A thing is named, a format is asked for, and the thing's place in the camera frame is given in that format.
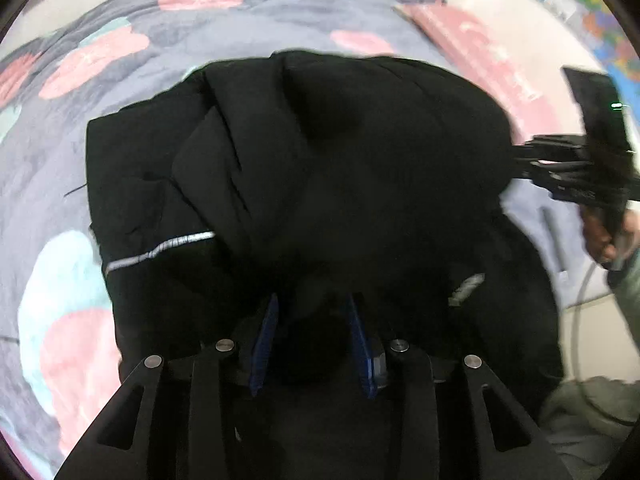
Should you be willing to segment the grey sleeve forearm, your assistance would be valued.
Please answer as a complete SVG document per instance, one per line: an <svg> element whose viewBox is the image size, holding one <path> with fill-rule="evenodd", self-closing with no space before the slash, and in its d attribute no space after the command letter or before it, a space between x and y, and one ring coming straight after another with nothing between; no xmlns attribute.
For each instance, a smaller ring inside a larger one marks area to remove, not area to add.
<svg viewBox="0 0 640 480"><path fill-rule="evenodd" d="M615 297L615 312L624 331L602 342L582 336L578 304L570 312L568 362L570 377L544 402L539 425L574 479L599 479L620 452L639 418L639 382L616 377L587 376L582 356L585 346L614 349L624 338L639 354L639 256L633 255L622 270L608 272L608 287Z"/></svg>

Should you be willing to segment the person's right hand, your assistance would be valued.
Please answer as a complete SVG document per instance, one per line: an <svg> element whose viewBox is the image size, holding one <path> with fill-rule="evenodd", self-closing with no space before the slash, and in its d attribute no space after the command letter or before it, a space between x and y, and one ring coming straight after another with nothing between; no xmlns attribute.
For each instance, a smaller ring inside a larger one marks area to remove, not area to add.
<svg viewBox="0 0 640 480"><path fill-rule="evenodd" d="M596 208L581 206L582 236L591 258L601 266L626 261L639 248L639 215L627 209L620 232L612 235L605 229Z"/></svg>

